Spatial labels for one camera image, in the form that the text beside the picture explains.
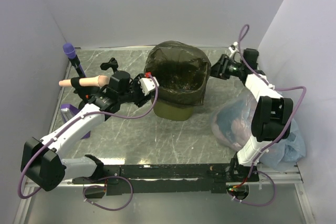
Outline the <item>grey translucent trash bag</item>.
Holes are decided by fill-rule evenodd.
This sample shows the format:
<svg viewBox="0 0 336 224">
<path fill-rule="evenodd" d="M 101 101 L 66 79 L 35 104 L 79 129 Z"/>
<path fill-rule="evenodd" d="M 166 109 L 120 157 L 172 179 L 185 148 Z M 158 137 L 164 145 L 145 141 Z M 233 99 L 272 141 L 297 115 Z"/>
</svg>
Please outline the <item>grey translucent trash bag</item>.
<svg viewBox="0 0 336 224">
<path fill-rule="evenodd" d="M 210 71 L 204 51 L 172 40 L 156 45 L 144 66 L 160 85 L 159 100 L 180 107 L 203 105 Z"/>
</svg>

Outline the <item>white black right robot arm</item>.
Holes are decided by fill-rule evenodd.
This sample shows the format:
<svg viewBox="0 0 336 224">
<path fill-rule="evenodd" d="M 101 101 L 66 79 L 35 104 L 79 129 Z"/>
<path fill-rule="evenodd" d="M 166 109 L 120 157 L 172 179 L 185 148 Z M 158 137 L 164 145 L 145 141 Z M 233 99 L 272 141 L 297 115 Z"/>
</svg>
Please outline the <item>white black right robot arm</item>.
<svg viewBox="0 0 336 224">
<path fill-rule="evenodd" d="M 222 54 L 211 67 L 211 77 L 222 80 L 238 77 L 257 102 L 251 137 L 236 153 L 236 164 L 229 168 L 231 179 L 241 181 L 247 176 L 246 167 L 254 167 L 273 144 L 289 136 L 293 101 L 271 87 L 265 73 L 258 69 L 259 52 L 256 49 L 245 49 L 244 59 L 240 62 L 234 60 L 237 53 L 236 50 L 231 56 Z"/>
</svg>

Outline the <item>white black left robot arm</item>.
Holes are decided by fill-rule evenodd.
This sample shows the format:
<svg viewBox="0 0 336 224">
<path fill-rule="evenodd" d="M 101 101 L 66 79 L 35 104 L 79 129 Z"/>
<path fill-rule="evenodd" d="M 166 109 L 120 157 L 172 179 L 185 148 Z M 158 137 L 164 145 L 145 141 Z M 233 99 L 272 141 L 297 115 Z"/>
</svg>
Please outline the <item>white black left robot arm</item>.
<svg viewBox="0 0 336 224">
<path fill-rule="evenodd" d="M 61 80 L 61 87 L 77 89 L 97 87 L 84 107 L 59 129 L 37 140 L 28 140 L 24 145 L 21 173 L 35 182 L 44 191 L 51 191 L 63 180 L 86 177 L 92 183 L 103 179 L 104 164 L 93 155 L 65 159 L 72 146 L 96 126 L 105 122 L 124 103 L 138 107 L 149 100 L 156 102 L 159 82 L 149 72 L 131 79 L 125 71 L 116 71 L 112 76 L 99 75 L 91 78 Z"/>
</svg>

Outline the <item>translucent bag with clothes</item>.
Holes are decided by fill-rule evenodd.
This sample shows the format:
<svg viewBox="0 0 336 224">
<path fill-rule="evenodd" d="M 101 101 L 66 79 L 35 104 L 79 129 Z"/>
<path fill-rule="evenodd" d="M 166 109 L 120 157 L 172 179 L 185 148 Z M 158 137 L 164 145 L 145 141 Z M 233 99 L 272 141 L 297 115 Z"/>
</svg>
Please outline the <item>translucent bag with clothes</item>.
<svg viewBox="0 0 336 224">
<path fill-rule="evenodd" d="M 251 122 L 256 106 L 252 93 L 245 89 L 214 111 L 211 116 L 211 129 L 217 142 L 235 152 L 240 151 L 251 137 Z M 306 145 L 297 122 L 292 120 L 289 136 L 274 144 L 259 161 L 274 170 L 284 172 L 304 157 Z"/>
</svg>

